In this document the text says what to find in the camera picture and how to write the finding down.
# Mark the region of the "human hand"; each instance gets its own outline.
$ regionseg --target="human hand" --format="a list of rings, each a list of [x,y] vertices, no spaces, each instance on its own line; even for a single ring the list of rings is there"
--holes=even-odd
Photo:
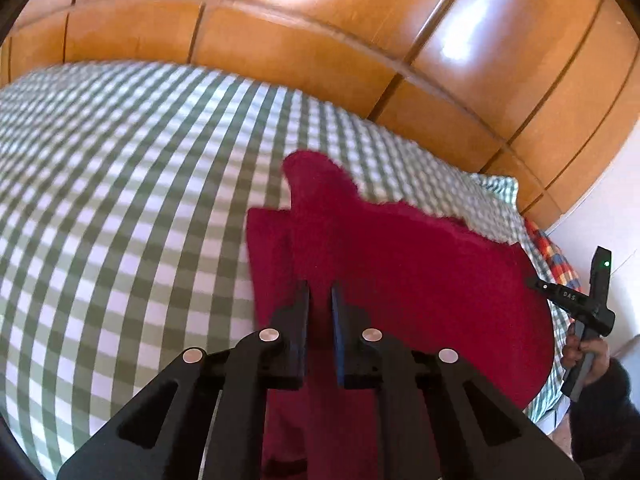
[[[564,368],[573,368],[586,352],[593,352],[595,356],[591,370],[585,378],[585,386],[597,381],[609,369],[609,345],[601,337],[580,343],[580,339],[573,332],[572,325],[569,328],[569,335],[566,337],[564,348],[562,348],[560,363]]]

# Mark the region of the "green and white checkered bedsheet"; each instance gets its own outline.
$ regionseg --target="green and white checkered bedsheet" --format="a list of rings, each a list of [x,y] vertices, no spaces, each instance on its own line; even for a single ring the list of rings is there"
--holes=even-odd
[[[250,206],[287,207],[284,156],[320,150],[372,201],[519,242],[510,178],[469,176],[300,91],[172,64],[68,64],[0,91],[0,413],[47,478],[188,346],[253,329]],[[559,398],[556,361],[527,409]]]

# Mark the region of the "folded red garment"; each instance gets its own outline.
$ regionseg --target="folded red garment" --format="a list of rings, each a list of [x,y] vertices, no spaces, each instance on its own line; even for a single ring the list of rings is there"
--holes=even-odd
[[[306,458],[310,480],[378,475],[373,393],[340,390],[335,379],[333,282],[372,326],[422,352],[456,349],[518,407],[528,405],[551,370],[554,336],[546,301],[525,286],[535,270],[519,244],[403,202],[367,203],[321,153],[293,153],[282,170],[291,210],[248,213],[255,315],[267,326],[293,301],[297,281],[309,282],[308,375],[300,392],[270,392],[263,464]]]

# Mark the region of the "triangular cutout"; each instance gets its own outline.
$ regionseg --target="triangular cutout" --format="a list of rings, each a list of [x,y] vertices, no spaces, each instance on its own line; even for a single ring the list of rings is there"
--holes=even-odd
[[[467,381],[463,387],[488,446],[500,446],[500,444],[521,436],[513,421],[492,403],[475,384]]]
[[[177,390],[178,383],[175,381],[163,384],[140,409],[121,424],[118,436],[144,449],[155,446]]]

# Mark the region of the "metal rivet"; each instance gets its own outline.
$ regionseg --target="metal rivet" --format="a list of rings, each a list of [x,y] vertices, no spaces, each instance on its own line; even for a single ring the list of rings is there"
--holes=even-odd
[[[380,341],[382,339],[382,332],[377,328],[367,328],[362,332],[362,338],[364,341],[369,341],[375,343],[376,341]]]
[[[438,352],[438,357],[443,363],[455,363],[458,360],[458,352],[451,348],[443,348]]]
[[[265,328],[264,330],[260,331],[260,339],[266,342],[276,341],[276,339],[279,337],[280,337],[280,332],[278,332],[274,328]]]
[[[182,354],[182,360],[185,363],[197,363],[200,359],[202,359],[202,350],[198,348],[189,348]]]

